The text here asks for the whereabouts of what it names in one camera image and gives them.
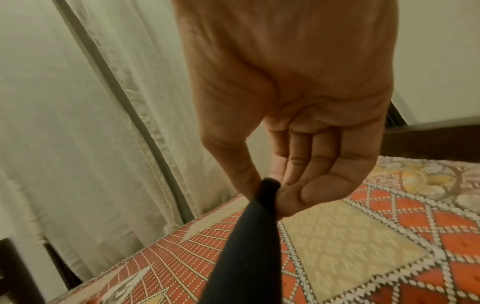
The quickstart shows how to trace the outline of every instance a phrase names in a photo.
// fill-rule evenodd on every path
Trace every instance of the hand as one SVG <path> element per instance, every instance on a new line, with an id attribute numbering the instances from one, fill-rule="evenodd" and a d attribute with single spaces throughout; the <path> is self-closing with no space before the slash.
<path id="1" fill-rule="evenodd" d="M 173 0 L 205 147 L 252 198 L 264 123 L 280 216 L 351 194 L 380 152 L 393 92 L 392 0 Z"/>

